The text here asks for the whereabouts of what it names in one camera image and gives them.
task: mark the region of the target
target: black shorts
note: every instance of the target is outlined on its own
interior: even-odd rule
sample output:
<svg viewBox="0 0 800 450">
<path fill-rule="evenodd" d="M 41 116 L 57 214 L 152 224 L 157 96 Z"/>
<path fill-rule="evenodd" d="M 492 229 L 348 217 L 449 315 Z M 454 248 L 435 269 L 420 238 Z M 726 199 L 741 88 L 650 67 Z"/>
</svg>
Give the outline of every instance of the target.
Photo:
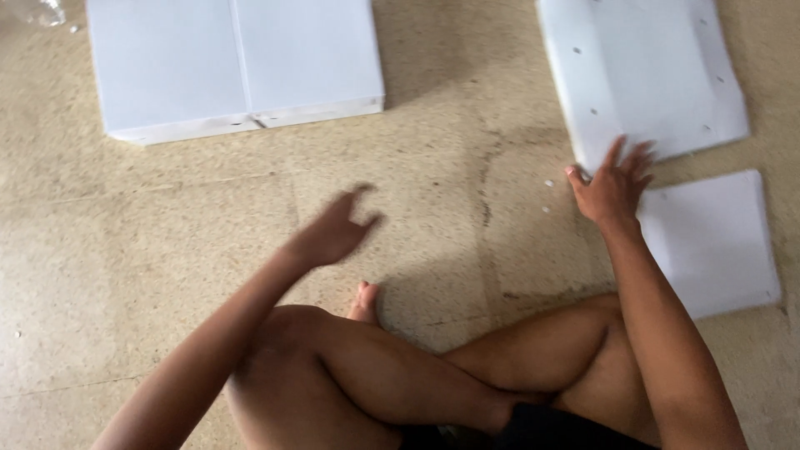
<svg viewBox="0 0 800 450">
<path fill-rule="evenodd" d="M 518 404 L 508 425 L 494 438 L 494 450 L 653 450 L 632 437 L 545 405 Z M 400 450 L 450 450 L 435 426 L 404 427 Z"/>
</svg>

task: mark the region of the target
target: foot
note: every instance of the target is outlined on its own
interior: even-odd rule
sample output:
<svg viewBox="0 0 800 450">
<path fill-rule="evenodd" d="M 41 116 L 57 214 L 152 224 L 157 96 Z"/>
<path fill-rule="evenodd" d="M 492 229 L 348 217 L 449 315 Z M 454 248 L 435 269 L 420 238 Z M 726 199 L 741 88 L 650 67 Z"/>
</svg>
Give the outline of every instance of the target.
<svg viewBox="0 0 800 450">
<path fill-rule="evenodd" d="M 358 294 L 353 300 L 353 306 L 347 313 L 347 319 L 358 322 L 371 323 L 380 327 L 378 322 L 378 292 L 381 287 L 362 281 L 358 284 Z"/>
</svg>

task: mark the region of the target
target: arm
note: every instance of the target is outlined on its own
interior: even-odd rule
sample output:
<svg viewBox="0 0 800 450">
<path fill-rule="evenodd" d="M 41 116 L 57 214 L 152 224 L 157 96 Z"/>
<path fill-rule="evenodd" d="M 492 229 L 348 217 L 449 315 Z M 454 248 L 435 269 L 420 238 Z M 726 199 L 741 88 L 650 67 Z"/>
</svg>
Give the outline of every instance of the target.
<svg viewBox="0 0 800 450">
<path fill-rule="evenodd" d="M 636 209 L 652 176 L 649 143 L 617 167 L 611 147 L 591 183 L 567 174 L 581 212 L 596 222 L 617 279 L 622 316 L 666 449 L 747 448 L 714 359 L 647 248 Z"/>
<path fill-rule="evenodd" d="M 379 220 L 365 226 L 350 221 L 365 189 L 342 194 L 192 331 L 122 405 L 92 449 L 180 448 L 281 297 L 311 269 L 347 257 Z"/>
</svg>

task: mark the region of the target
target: floor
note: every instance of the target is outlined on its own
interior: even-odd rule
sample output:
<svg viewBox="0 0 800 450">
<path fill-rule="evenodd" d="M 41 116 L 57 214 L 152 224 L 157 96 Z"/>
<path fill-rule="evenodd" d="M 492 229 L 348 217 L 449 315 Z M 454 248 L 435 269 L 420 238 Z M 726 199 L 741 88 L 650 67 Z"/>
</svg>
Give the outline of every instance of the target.
<svg viewBox="0 0 800 450">
<path fill-rule="evenodd" d="M 753 449 L 800 448 L 800 3 L 719 0 L 754 135 L 659 164 L 658 185 L 765 177 L 784 302 L 701 321 Z M 573 161 L 533 0 L 374 0 L 381 115 L 155 147 L 103 136 L 81 2 L 0 13 L 0 441 L 88 448 L 137 383 L 337 189 L 389 221 L 286 299 L 443 351 L 613 286 L 562 176 Z M 555 181 L 553 187 L 546 180 Z M 543 207 L 550 209 L 544 212 Z M 217 402 L 186 448 L 241 448 Z"/>
</svg>

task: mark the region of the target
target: hand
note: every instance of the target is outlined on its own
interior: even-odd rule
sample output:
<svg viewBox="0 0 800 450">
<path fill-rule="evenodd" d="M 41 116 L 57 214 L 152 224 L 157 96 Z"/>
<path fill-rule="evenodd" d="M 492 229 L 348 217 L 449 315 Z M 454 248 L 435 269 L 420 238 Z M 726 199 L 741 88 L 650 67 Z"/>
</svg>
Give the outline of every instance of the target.
<svg viewBox="0 0 800 450">
<path fill-rule="evenodd" d="M 358 248 L 383 216 L 374 214 L 364 225 L 350 220 L 358 198 L 372 189 L 362 184 L 342 192 L 305 228 L 289 239 L 284 250 L 299 257 L 310 268 L 338 263 Z"/>
<path fill-rule="evenodd" d="M 614 141 L 590 183 L 583 179 L 579 167 L 566 168 L 581 213 L 601 228 L 608 223 L 636 222 L 639 199 L 653 181 L 653 175 L 644 174 L 653 163 L 653 154 L 649 150 L 654 142 L 637 144 L 617 167 L 625 141 L 625 135 Z"/>
</svg>

